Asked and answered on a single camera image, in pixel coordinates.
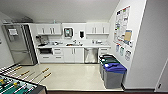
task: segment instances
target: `baseboard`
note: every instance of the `baseboard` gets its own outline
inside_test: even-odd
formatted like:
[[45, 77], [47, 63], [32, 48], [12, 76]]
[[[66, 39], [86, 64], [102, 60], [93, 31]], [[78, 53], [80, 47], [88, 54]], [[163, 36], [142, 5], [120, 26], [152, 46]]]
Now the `baseboard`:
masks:
[[124, 92], [154, 92], [155, 89], [126, 89], [123, 84], [121, 84]]

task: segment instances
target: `outlet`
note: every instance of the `outlet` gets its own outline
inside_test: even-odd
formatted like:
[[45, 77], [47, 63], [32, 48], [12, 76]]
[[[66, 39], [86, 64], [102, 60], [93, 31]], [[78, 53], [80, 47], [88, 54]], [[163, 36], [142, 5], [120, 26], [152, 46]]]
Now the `outlet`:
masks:
[[2, 41], [1, 41], [1, 39], [0, 39], [0, 44], [2, 44]]

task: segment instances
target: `tile floor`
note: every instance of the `tile floor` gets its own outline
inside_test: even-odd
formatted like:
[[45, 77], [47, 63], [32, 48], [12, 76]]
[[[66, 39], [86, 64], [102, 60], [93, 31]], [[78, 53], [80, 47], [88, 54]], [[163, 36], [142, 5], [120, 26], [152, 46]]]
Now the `tile floor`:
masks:
[[46, 68], [49, 68], [49, 70], [33, 82], [36, 83], [44, 75], [51, 73], [48, 78], [40, 83], [46, 86], [47, 90], [123, 91], [122, 88], [105, 89], [99, 73], [99, 64], [39, 64], [35, 66], [23, 66], [22, 69], [17, 71], [17, 74], [28, 70], [30, 70], [30, 73], [36, 72], [26, 79], [28, 81]]

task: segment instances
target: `ceiling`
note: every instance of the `ceiling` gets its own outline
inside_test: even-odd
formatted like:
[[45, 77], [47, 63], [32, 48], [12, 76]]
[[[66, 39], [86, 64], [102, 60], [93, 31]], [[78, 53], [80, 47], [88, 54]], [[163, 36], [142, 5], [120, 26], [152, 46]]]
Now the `ceiling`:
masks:
[[34, 22], [109, 21], [119, 0], [0, 0], [0, 11]]

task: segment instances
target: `faucet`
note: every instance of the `faucet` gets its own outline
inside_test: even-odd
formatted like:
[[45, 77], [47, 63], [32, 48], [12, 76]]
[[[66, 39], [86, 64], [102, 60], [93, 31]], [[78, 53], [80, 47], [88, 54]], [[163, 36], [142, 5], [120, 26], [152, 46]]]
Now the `faucet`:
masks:
[[76, 40], [73, 41], [76, 44]]

